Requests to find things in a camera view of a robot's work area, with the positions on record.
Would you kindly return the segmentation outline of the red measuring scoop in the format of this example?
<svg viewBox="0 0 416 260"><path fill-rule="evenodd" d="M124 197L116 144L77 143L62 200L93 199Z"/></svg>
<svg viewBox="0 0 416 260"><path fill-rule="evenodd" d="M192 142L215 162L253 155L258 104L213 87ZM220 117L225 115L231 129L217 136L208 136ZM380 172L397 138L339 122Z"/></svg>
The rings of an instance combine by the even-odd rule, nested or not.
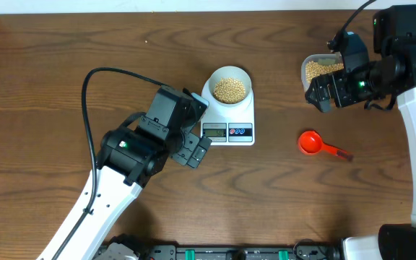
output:
<svg viewBox="0 0 416 260"><path fill-rule="evenodd" d="M320 152L327 152L347 161L353 160L353 156L349 152L324 143L316 131L304 131L298 138L298 149L305 155L317 155Z"/></svg>

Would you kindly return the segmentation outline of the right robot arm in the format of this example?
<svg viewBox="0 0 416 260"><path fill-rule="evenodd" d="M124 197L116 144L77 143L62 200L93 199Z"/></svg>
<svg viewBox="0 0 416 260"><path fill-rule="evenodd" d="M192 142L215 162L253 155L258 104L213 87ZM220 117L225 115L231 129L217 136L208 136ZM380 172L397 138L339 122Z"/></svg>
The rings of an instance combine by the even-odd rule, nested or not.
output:
<svg viewBox="0 0 416 260"><path fill-rule="evenodd" d="M373 15L378 61L369 59L364 42L345 27L327 45L341 56L343 67L313 78L305 89L306 101L326 113L356 103L370 110L388 98L406 128L413 183L410 223L385 224L376 235L345 238L328 258L416 259L416 4L393 5Z"/></svg>

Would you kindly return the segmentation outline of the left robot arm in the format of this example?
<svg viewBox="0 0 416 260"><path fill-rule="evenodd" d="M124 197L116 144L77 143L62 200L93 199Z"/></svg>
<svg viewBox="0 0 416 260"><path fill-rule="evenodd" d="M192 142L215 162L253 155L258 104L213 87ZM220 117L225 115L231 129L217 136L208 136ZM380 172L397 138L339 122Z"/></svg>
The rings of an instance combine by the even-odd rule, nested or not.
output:
<svg viewBox="0 0 416 260"><path fill-rule="evenodd" d="M149 110L108 131L86 185L40 259L92 259L122 212L168 159L197 168L211 144L192 129L209 103L196 93L162 86Z"/></svg>

